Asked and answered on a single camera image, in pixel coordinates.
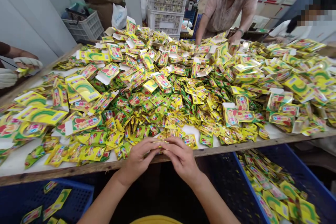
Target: yellow shirt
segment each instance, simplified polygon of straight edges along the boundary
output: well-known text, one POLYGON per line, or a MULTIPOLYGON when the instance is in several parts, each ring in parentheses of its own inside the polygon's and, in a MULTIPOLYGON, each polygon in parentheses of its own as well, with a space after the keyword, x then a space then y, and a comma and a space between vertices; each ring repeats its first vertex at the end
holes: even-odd
POLYGON ((182 224, 163 215, 150 215, 133 221, 131 224, 182 224))

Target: pile of packets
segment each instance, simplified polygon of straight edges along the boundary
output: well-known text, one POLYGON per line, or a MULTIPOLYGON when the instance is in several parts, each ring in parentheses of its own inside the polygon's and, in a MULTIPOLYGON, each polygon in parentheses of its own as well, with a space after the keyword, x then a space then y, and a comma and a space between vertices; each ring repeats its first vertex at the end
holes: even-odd
POLYGON ((54 167, 103 162, 112 150, 125 159, 132 146, 158 134, 158 141, 179 137, 197 149, 213 147, 214 136, 222 145, 255 142, 258 135, 267 140, 267 122, 305 135, 336 126, 336 73, 316 53, 323 44, 244 42, 228 50, 221 33, 198 46, 131 18, 126 30, 105 33, 101 43, 54 69, 84 68, 66 77, 51 72, 0 109, 0 137, 15 142, 0 150, 0 164, 34 138, 42 144, 27 156, 26 168, 47 153, 45 164, 54 167), (200 131, 199 142, 184 125, 200 131))
POLYGON ((238 152, 239 161, 270 223, 319 223, 308 194, 295 187, 291 175, 256 149, 238 152))
MULTIPOLYGON (((57 182, 50 181, 43 187, 44 194, 47 194, 52 189, 54 189, 57 186, 57 182)), ((23 216, 20 224, 28 224, 33 222, 36 219, 39 219, 41 216, 43 218, 43 222, 46 221, 49 217, 47 224, 67 224, 62 219, 56 219, 54 217, 51 217, 54 213, 56 213, 58 210, 60 210, 66 199, 68 198, 69 194, 71 192, 71 189, 63 189, 59 196, 57 197, 56 201, 50 205, 49 207, 45 208, 43 211, 43 206, 39 206, 35 208, 34 210, 27 213, 25 216, 23 216)))

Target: blue plastic crate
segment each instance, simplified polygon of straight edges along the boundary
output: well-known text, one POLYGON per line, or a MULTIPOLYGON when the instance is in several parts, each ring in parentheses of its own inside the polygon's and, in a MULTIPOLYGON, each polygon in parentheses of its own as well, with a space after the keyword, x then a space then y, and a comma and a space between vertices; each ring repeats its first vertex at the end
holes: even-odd
POLYGON ((210 180, 227 206, 241 223, 266 223, 258 202, 254 200, 252 187, 239 167, 234 152, 208 156, 210 180))
POLYGON ((192 35, 193 39, 196 39, 197 29, 200 25, 199 23, 201 21, 202 16, 203 16, 203 14, 198 14, 197 15, 197 20, 196 20, 196 23, 195 23, 195 26, 194 26, 194 34, 192 35))
POLYGON ((194 25, 195 15, 196 15, 196 10, 186 10, 184 12, 184 17, 188 18, 192 25, 194 25))
MULTIPOLYGON (((261 151, 269 160, 284 168, 284 171, 290 173, 295 181, 295 187, 301 191, 306 192, 308 194, 308 202, 315 205, 316 213, 321 218, 321 223, 336 223, 335 197, 327 188, 325 188, 325 186, 298 158, 298 156, 287 144, 263 147, 259 148, 258 150, 261 151)), ((237 158, 237 155, 234 155, 237 159, 240 172, 243 172, 243 168, 237 158)), ((245 175, 245 172, 244 177, 246 183, 248 183, 251 188, 254 199, 257 201, 257 196, 248 182, 248 178, 245 175)), ((262 210, 262 214, 266 220, 265 223, 270 223, 264 210, 262 210)))
MULTIPOLYGON (((94 187, 65 180, 54 179, 58 185, 47 194, 43 187, 49 181, 0 187, 0 219, 2 223, 20 223, 22 217, 31 210, 43 206, 42 211, 53 204, 63 189, 72 189, 62 209, 53 217, 62 218, 67 223, 77 223, 92 203, 94 187)), ((43 223, 42 216, 32 223, 43 223)))

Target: white shirt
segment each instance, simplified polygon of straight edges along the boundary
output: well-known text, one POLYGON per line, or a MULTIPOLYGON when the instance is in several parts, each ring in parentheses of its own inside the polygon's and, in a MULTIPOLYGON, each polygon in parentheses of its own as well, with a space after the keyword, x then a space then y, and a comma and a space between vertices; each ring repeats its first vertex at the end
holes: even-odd
POLYGON ((312 29, 312 26, 297 26, 291 33, 287 33, 287 26, 290 23, 290 20, 282 22, 277 26, 273 31, 269 33, 272 37, 283 37, 286 38, 284 44, 289 44, 296 39, 306 39, 312 29))

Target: gloved hand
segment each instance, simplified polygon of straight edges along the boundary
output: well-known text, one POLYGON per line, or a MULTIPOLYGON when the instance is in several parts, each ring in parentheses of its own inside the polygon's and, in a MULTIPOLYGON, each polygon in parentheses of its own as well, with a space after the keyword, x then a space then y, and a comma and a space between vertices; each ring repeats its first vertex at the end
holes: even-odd
POLYGON ((18 76, 13 70, 0 68, 0 89, 13 86, 17 79, 18 76))
POLYGON ((43 67, 42 62, 34 58, 18 57, 13 60, 20 68, 40 69, 43 67))

